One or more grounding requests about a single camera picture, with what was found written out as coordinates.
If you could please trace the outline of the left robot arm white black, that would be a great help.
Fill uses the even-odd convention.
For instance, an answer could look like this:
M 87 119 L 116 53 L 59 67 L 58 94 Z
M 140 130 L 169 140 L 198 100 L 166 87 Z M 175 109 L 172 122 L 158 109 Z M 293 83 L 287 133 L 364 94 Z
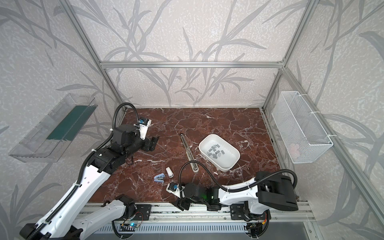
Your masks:
M 140 119 L 134 125 L 114 128 L 108 138 L 110 145 L 99 148 L 83 162 L 77 181 L 59 202 L 35 224 L 26 224 L 20 231 L 25 240 L 84 240 L 106 223 L 135 217 L 135 201 L 121 195 L 88 217 L 77 216 L 96 190 L 138 151 L 151 152 L 157 137 L 148 138 L 150 120 Z

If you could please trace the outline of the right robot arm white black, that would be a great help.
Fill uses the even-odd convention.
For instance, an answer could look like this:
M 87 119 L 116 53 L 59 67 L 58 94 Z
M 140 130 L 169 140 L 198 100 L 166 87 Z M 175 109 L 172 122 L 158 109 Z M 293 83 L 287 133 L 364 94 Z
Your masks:
M 210 212 L 230 207 L 235 214 L 233 220 L 251 221 L 258 217 L 269 220 L 271 209 L 298 211 L 296 185 L 296 174 L 281 170 L 275 173 L 258 172 L 251 180 L 230 186 L 205 188 L 194 183 L 178 185 L 171 182 L 167 192 L 178 197 L 173 205 L 181 211 L 189 210 L 191 204 L 204 205 Z

